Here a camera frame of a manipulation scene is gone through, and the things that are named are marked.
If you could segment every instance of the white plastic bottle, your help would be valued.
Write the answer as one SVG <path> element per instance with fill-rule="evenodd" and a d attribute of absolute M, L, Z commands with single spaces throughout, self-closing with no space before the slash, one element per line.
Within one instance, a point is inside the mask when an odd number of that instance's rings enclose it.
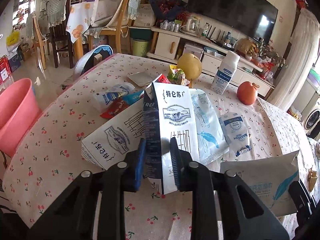
<path fill-rule="evenodd" d="M 228 51 L 219 66 L 216 76 L 214 77 L 211 90 L 219 95 L 223 94 L 237 70 L 239 59 L 240 56 L 238 54 Z"/>
<path fill-rule="evenodd" d="M 203 27 L 203 31 L 202 31 L 201 36 L 206 37 L 208 32 L 209 32 L 209 23 L 205 23 L 205 26 Z"/>

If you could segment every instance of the dining table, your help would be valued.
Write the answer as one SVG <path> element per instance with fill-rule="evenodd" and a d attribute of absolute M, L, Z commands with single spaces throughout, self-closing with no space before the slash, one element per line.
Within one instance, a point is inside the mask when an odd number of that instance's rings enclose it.
<path fill-rule="evenodd" d="M 3 188 L 18 215 L 30 228 L 62 191 L 84 170 L 102 168 L 81 156 L 81 140 L 107 120 L 93 107 L 92 95 L 116 84 L 132 81 L 128 74 L 169 72 L 169 63 L 113 54 L 80 76 L 26 133 L 5 172 Z M 299 175 L 307 184 L 308 169 L 315 165 L 301 124 L 289 114 L 258 98 L 252 105 L 237 99 L 237 87 L 228 85 L 223 95 L 210 90 L 213 77 L 202 73 L 193 88 L 204 90 L 217 115 L 241 114 L 251 134 L 251 151 L 236 157 L 226 153 L 207 167 L 220 171 L 220 163 L 275 157 L 300 150 Z M 312 194 L 319 200 L 319 182 Z M 137 193 L 124 193 L 126 239 L 189 239 L 192 230 L 192 193 L 161 195 L 143 176 Z M 290 236 L 297 227 L 296 214 L 279 218 Z M 219 221 L 219 233 L 222 225 Z"/>

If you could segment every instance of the red box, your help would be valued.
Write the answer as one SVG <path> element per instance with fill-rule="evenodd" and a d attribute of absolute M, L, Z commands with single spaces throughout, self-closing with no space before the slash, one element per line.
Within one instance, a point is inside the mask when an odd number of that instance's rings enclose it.
<path fill-rule="evenodd" d="M 10 65 L 7 57 L 0 59 L 0 85 L 11 76 Z"/>

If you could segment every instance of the television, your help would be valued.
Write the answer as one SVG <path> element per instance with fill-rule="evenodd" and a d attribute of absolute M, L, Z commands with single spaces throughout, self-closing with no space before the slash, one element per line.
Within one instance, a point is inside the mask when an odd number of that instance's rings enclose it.
<path fill-rule="evenodd" d="M 265 43 L 269 42 L 278 9 L 267 0 L 189 0 L 189 12 L 216 19 Z"/>

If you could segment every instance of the red snack wrapper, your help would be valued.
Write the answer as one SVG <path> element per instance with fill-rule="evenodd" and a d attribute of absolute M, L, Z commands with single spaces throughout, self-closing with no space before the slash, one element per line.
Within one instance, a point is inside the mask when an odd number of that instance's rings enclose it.
<path fill-rule="evenodd" d="M 157 82 L 171 84 L 171 82 L 163 74 L 161 74 L 161 76 L 157 79 Z"/>
<path fill-rule="evenodd" d="M 100 116 L 105 119 L 111 119 L 128 107 L 129 105 L 124 100 L 122 100 L 122 98 L 118 98 L 111 104 L 111 106 L 109 106 L 108 110 Z"/>

